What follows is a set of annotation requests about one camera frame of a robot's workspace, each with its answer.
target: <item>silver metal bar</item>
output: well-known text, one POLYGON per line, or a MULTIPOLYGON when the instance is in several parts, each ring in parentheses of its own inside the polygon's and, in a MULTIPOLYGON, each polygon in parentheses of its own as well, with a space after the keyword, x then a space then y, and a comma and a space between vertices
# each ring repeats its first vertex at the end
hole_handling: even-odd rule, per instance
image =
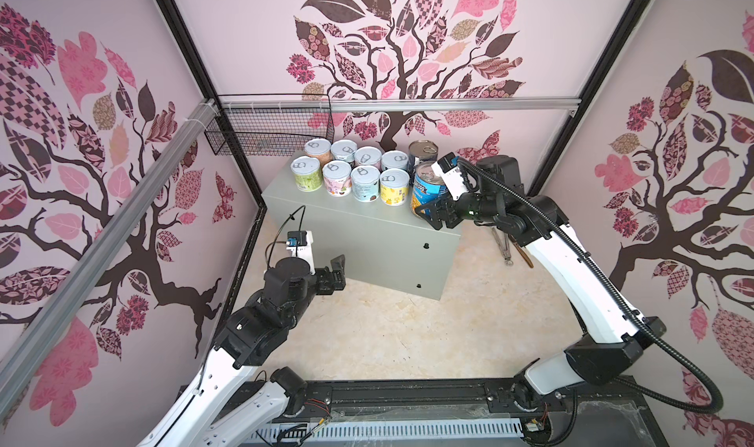
MULTIPOLYGON (((326 109, 318 100, 230 100, 221 99, 224 109, 326 109)), ((508 97, 504 99, 385 99, 333 100, 334 113, 345 112, 446 112, 449 110, 576 110, 577 97, 508 97)))
POLYGON ((121 250, 128 235, 165 185, 185 152, 217 115, 212 100, 203 100, 183 122, 173 140, 147 171, 134 193, 118 208, 99 238, 73 266, 60 289, 44 305, 0 365, 0 416, 4 416, 44 358, 60 340, 81 304, 121 250))

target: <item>tree illustration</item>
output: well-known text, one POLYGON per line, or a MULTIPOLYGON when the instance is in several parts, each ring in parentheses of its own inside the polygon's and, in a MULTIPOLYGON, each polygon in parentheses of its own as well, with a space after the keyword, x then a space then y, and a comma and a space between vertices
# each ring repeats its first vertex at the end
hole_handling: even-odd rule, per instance
MULTIPOLYGON (((620 156, 595 168, 617 192, 605 208, 624 239, 610 279, 621 288, 639 259, 660 260, 652 276, 666 277, 668 297, 689 287, 694 295, 689 326, 698 340, 710 325, 699 292, 707 279, 718 302, 754 310, 754 268, 731 262, 754 258, 754 121, 712 108, 716 95, 754 105, 754 60, 731 50, 701 57, 711 62, 712 89, 683 64, 657 104, 645 97, 630 107, 630 132, 611 144, 620 156)), ((711 326, 725 355, 754 378, 754 324, 719 303, 711 326)))
MULTIPOLYGON (((11 93, 0 98, 3 131, 15 159, 15 164, 0 164, 0 177, 11 184, 0 191, 0 220, 13 220, 13 224, 0 226, 0 268, 11 264, 22 247, 30 245, 43 253, 62 252, 80 260, 118 206, 145 177, 148 156, 155 160, 159 156, 155 146, 170 141, 177 129, 174 104, 168 103, 167 109, 157 113, 148 85, 131 91, 136 85, 133 72, 108 49, 106 57, 118 75, 118 85, 102 94, 107 89, 102 80, 108 66, 97 59, 94 37, 81 32, 79 42, 76 45, 66 40, 65 47, 58 47, 61 77, 75 101, 68 106, 65 118, 53 98, 22 66, 0 54, 0 78, 11 93), (76 110, 88 94, 101 94, 90 115, 76 110), (33 132, 34 137, 21 128, 33 132), (50 179, 59 179, 64 188, 55 189, 57 180, 50 179), (30 216, 24 210, 32 201, 42 207, 30 216)), ((203 170, 191 169, 197 150, 194 142, 127 238, 128 254, 105 271, 84 302, 84 306, 98 307, 89 327, 96 327, 93 331, 99 347, 119 358, 121 337, 143 327, 150 301, 156 300, 156 306, 178 304, 192 310, 196 354, 204 320, 213 319, 220 307, 210 306, 219 278, 210 289, 200 292, 167 281, 163 275, 163 265, 173 262, 170 250, 181 244, 171 230, 190 226, 196 219, 189 209, 201 189, 203 170)), ((221 203, 213 222, 229 219, 233 213, 232 188, 217 174, 216 182, 221 203)), ((42 301, 68 274, 68 269, 38 265, 6 275, 0 278, 0 303, 23 306, 42 301)), ((2 312, 0 323, 30 323, 39 310, 28 313, 14 316, 2 312)))
MULTIPOLYGON (((516 36, 505 33, 516 0, 458 0, 455 7, 449 5, 446 0, 307 0, 302 9, 317 9, 329 22, 316 25, 296 17, 298 40, 313 61, 293 55, 287 71, 307 84, 304 98, 311 100, 321 94, 336 100, 515 94, 523 82, 495 79, 506 78, 523 62, 521 57, 501 57, 516 36), (314 82, 318 75, 325 81, 314 82)), ((362 140, 381 135, 384 151, 396 148, 394 138, 400 131, 424 135, 431 124, 450 135, 450 127, 466 128, 489 118, 480 111, 447 112, 444 121, 419 111, 333 117, 336 125, 343 124, 345 135, 354 132, 362 140)))

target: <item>can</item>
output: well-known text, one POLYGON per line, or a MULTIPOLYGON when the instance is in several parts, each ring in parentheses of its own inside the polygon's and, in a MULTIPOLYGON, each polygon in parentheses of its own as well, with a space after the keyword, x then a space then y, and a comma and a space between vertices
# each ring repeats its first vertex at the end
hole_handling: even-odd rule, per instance
POLYGON ((351 165, 345 161, 331 161, 322 168, 327 193, 345 197, 351 193, 351 165))
POLYGON ((388 169, 379 176, 379 197, 388 205, 401 205, 409 195, 409 173, 403 169, 388 169))
POLYGON ((324 138, 315 138, 306 142, 304 152, 310 158, 319 159, 320 168, 323 168, 325 164, 333 160, 333 153, 329 150, 331 146, 330 141, 324 138))
POLYGON ((382 155, 382 170, 403 169, 409 164, 409 155, 403 151, 388 151, 382 155))
POLYGON ((358 201, 376 201, 379 197, 379 169, 374 166, 356 166, 351 172, 353 197, 358 201))
POLYGON ((435 175, 432 170, 432 163, 421 163, 416 167, 416 175, 414 176, 414 192, 411 195, 411 210, 413 210, 416 216, 421 218, 421 215, 424 215, 424 213, 416 213, 416 207, 440 197, 447 191, 448 188, 445 187, 445 181, 441 177, 435 175))
POLYGON ((346 161, 353 167, 354 153, 358 148, 356 143, 351 140, 338 140, 330 147, 333 153, 333 160, 346 161))
POLYGON ((414 182, 416 166, 426 161, 437 161, 437 145, 429 140, 414 141, 409 145, 409 164, 406 172, 409 173, 409 182, 414 182))
POLYGON ((320 162, 315 158, 302 156, 290 163, 290 169, 296 178, 298 190, 312 192, 322 187, 322 169, 320 162))
POLYGON ((382 151, 374 146, 362 146, 356 150, 355 154, 356 166, 374 166, 379 169, 380 158, 382 158, 382 151))

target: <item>pink wall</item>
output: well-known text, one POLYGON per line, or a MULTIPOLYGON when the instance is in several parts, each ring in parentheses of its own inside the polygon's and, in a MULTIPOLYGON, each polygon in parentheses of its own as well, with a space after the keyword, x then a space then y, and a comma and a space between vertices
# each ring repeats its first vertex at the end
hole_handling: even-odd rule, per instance
MULTIPOLYGON (((0 3, 6 354, 201 95, 153 0, 0 3)), ((0 443, 136 445, 198 368, 255 213, 233 159, 199 137, 0 443)))
MULTIPOLYGON (((544 191, 721 388, 716 416, 649 400, 671 445, 754 442, 753 11, 752 0, 657 0, 544 191)), ((657 348, 630 372, 706 402, 657 348)))
MULTIPOLYGON (((418 98, 438 96, 446 89, 455 89, 454 97, 466 97, 477 86, 486 88, 504 81, 508 84, 500 89, 517 97, 577 96, 629 0, 430 0, 430 3, 339 0, 355 8, 345 11, 333 9, 338 6, 322 0, 176 1, 222 94, 324 89, 333 96, 343 91, 345 99, 379 99, 411 98, 409 86, 414 81, 418 98), (389 19, 406 19, 401 18, 406 5, 411 17, 419 21, 416 37, 408 32, 367 38, 360 31, 365 27, 389 30, 389 19), (297 28, 295 18, 314 27, 299 23, 297 28), (440 19, 445 22, 446 33, 434 39, 442 41, 436 44, 435 52, 425 50, 420 59, 421 48, 433 38, 433 33, 442 31, 436 31, 440 19), (470 61, 476 34, 487 23, 492 23, 492 32, 473 55, 490 56, 481 55, 470 61), (312 29, 317 32, 312 36, 316 46, 326 42, 326 48, 321 48, 318 55, 321 59, 314 56, 316 50, 308 45, 312 29), (512 41, 498 53, 493 48, 505 39, 499 38, 503 35, 512 37, 512 41), (300 36, 305 38, 311 53, 302 47, 300 36), (354 43, 365 51, 360 54, 354 43), (370 58, 376 77, 368 65, 370 58), (495 58, 496 69, 472 66, 495 58), (419 63, 426 71, 418 69, 405 74, 419 63), (405 68, 404 75, 399 74, 399 65, 405 68), (464 82, 466 75, 468 85, 464 82), (444 88, 439 88, 446 78, 444 88), (391 82, 397 82, 397 88, 388 93, 385 87, 391 82)), ((475 96, 482 95, 485 94, 476 91, 475 96)), ((380 118, 380 113, 373 113, 368 118, 353 119, 352 123, 355 129, 358 123, 365 122, 363 144, 379 142, 384 150, 391 150, 396 144, 405 147, 421 138, 435 141, 441 153, 462 148, 479 150, 499 131, 497 142, 493 137, 485 150, 492 152, 497 148, 516 156, 522 166, 522 178, 528 183, 564 115, 562 111, 487 112, 463 119, 456 113, 450 116, 438 112, 427 112, 424 116, 391 113, 390 126, 384 130, 379 128, 380 118), (406 125, 417 118, 423 128, 406 130, 406 125), (374 124, 374 136, 370 124, 374 124)), ((345 134, 358 137, 358 132, 344 131, 343 125, 349 124, 344 115, 336 118, 335 123, 337 138, 345 134)), ((263 187, 285 162, 283 158, 250 160, 263 187)))

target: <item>can lid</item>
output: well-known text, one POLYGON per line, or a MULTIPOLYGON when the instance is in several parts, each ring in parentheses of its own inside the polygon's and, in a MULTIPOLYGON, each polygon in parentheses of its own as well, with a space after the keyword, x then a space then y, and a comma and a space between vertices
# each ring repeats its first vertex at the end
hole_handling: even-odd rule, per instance
POLYGON ((345 161, 330 161, 322 168, 322 175, 327 179, 342 179, 351 174, 351 165, 345 161))
POLYGON ((304 151, 309 155, 321 155, 328 152, 330 149, 330 142, 324 138, 315 138, 309 140, 304 145, 304 151))
POLYGON ((333 143, 330 151, 332 151, 334 155, 344 156, 356 152, 357 149, 356 142, 354 141, 338 140, 333 143))
POLYGON ((402 169, 409 162, 409 155, 403 151, 393 150, 382 155, 382 165, 387 169, 402 169))
POLYGON ((308 156, 302 156, 296 158, 290 163, 290 169, 294 174, 299 176, 307 176, 320 168, 320 160, 316 158, 310 158, 308 156))
POLYGON ((409 152, 417 158, 426 155, 436 155, 437 145, 429 140, 417 140, 409 145, 409 152))
POLYGON ((374 164, 382 157, 382 151, 374 146, 363 146, 356 150, 356 161, 362 164, 374 164))
POLYGON ((374 166, 356 166, 351 180, 357 184, 371 184, 379 180, 379 170, 374 166))
POLYGON ((428 184, 443 186, 445 181, 432 170, 434 162, 423 162, 416 167, 416 176, 428 184))
POLYGON ((385 187, 405 187, 409 185, 409 173, 403 169, 387 169, 380 174, 379 181, 385 187))

